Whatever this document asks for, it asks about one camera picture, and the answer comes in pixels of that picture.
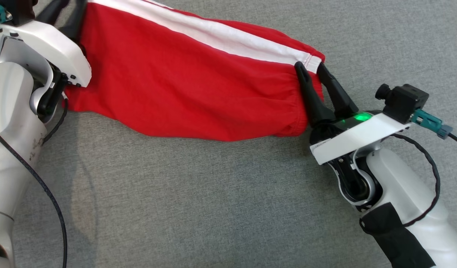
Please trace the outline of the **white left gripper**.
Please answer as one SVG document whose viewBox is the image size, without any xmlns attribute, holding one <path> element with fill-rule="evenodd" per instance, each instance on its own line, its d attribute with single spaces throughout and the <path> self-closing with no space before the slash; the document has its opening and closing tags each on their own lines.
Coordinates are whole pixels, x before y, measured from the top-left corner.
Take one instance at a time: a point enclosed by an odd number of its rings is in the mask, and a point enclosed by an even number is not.
<svg viewBox="0 0 457 268">
<path fill-rule="evenodd" d="M 66 73 L 73 84 L 87 87 L 92 78 L 92 68 L 82 49 L 74 41 L 80 40 L 81 28 L 88 0 L 76 0 L 76 6 L 67 22 L 56 29 L 54 26 L 61 11 L 70 0 L 51 0 L 36 16 L 36 21 L 18 27 L 0 24 L 0 51 L 3 38 L 11 33 L 24 41 L 31 49 Z"/>
</svg>

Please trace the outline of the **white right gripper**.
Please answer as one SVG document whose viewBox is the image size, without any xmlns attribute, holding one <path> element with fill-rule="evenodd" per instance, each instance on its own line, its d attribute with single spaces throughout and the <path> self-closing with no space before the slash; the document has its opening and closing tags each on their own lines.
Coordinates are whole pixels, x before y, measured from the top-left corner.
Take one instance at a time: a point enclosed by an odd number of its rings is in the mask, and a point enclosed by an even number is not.
<svg viewBox="0 0 457 268">
<path fill-rule="evenodd" d="M 326 87 L 334 112 L 328 109 L 317 94 L 312 78 L 302 62 L 295 63 L 295 72 L 298 77 L 302 100 L 310 127 L 325 124 L 337 118 L 351 117 L 359 112 L 359 108 L 338 82 L 334 75 L 319 64 L 317 76 Z M 402 124 L 381 113 L 371 119 L 346 130 L 345 132 L 310 146 L 310 151 L 319 165 L 356 151 L 359 148 L 373 144 L 381 139 L 411 127 L 411 122 Z"/>
</svg>

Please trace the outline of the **red shorts with white stripe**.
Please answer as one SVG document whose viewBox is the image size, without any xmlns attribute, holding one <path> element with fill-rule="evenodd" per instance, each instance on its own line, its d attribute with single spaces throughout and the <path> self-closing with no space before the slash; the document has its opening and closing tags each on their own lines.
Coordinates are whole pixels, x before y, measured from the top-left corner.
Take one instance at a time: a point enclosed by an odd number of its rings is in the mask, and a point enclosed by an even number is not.
<svg viewBox="0 0 457 268">
<path fill-rule="evenodd" d="M 233 142 L 298 136 L 307 116 L 294 65 L 316 74 L 325 56 L 275 29 L 215 20 L 152 0 L 88 0 L 81 44 L 87 87 L 69 109 L 148 136 Z"/>
</svg>

